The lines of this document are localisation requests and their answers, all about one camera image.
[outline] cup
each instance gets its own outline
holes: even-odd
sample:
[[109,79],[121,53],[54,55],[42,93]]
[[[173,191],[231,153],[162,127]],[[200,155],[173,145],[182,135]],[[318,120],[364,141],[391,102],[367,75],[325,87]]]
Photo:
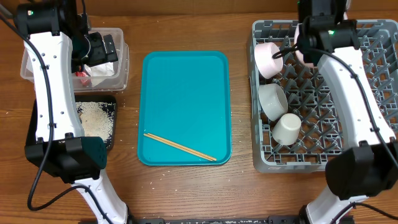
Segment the cup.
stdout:
[[260,85],[261,108],[271,121],[276,121],[287,112],[287,99],[282,88],[275,83]]
[[272,137],[281,145],[294,144],[299,136],[301,120],[296,114],[283,115],[272,130]]
[[260,74],[268,79],[282,71],[284,61],[282,58],[273,59],[272,56],[279,52],[276,44],[269,42],[257,44],[254,48],[254,59]]

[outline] gray dish rack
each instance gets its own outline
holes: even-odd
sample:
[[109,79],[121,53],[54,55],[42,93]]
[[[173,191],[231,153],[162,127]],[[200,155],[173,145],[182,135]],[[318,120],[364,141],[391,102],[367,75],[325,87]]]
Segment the gray dish rack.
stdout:
[[[273,79],[260,80],[254,61],[254,47],[274,42],[282,50],[294,44],[298,21],[256,21],[248,42],[248,67],[252,96],[252,150],[256,170],[264,173],[315,172],[341,154],[342,128],[333,99],[322,74],[304,67],[294,53],[286,55],[283,70]],[[364,68],[384,118],[398,133],[398,23],[392,20],[359,20],[358,36]],[[272,139],[275,122],[261,109],[259,85],[277,83],[286,94],[289,113],[302,120],[299,137],[292,146],[281,146]]]

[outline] wooden chopstick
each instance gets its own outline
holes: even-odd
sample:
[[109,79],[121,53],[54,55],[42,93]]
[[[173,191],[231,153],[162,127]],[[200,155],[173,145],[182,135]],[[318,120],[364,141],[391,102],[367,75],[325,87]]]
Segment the wooden chopstick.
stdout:
[[164,144],[166,144],[166,145],[175,147],[175,148],[177,148],[177,149],[179,149],[179,150],[183,150],[184,152],[190,153],[190,154],[192,154],[192,155],[194,155],[194,156],[198,156],[198,157],[201,157],[201,158],[203,158],[203,159],[207,159],[207,160],[209,160],[209,161],[217,161],[216,158],[214,158],[214,157],[208,156],[208,155],[206,155],[206,154],[203,154],[203,153],[201,153],[201,152],[195,151],[195,150],[193,150],[193,149],[190,149],[190,148],[188,148],[188,147],[182,146],[182,145],[180,145],[180,144],[177,144],[177,143],[172,142],[172,141],[170,141],[170,140],[167,140],[167,139],[164,139],[164,138],[162,138],[162,137],[156,136],[156,135],[154,135],[154,134],[148,133],[148,134],[144,134],[144,136],[145,136],[145,137],[148,137],[148,138],[151,138],[151,139],[154,139],[154,140],[156,140],[156,141],[162,142],[162,143],[164,143]]

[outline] wooden table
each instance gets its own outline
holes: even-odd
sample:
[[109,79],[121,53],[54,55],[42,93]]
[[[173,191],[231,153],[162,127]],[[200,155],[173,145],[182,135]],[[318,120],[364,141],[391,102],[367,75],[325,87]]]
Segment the wooden table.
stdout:
[[[398,21],[398,11],[353,12],[349,16]],[[261,174],[252,164],[246,41],[255,20],[296,17],[296,13],[272,13],[91,18],[93,27],[122,28],[130,48],[127,89],[113,93],[126,107],[119,107],[116,142],[109,153],[106,170],[118,195],[136,217],[238,218],[298,214],[302,205],[314,200],[323,190],[326,186],[323,172]],[[71,192],[43,211],[28,210],[27,195],[37,168],[26,160],[24,143],[35,99],[34,86],[19,76],[22,41],[4,24],[0,24],[0,33],[0,223],[77,223],[93,219],[93,213],[77,192]],[[155,50],[220,50],[228,57],[233,155],[225,165],[148,167],[138,160],[136,124],[142,61]],[[43,174],[34,204],[47,202],[67,187],[69,185],[60,179]],[[398,215],[398,187],[369,199],[368,203]],[[365,208],[352,214],[358,223],[393,223]]]

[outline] blue tray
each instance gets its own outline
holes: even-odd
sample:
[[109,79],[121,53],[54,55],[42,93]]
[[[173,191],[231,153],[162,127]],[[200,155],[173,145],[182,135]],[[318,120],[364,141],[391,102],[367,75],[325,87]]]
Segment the blue tray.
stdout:
[[[228,59],[221,52],[153,52],[142,69],[137,154],[148,166],[221,165],[232,154]],[[151,133],[208,161],[144,137]]]

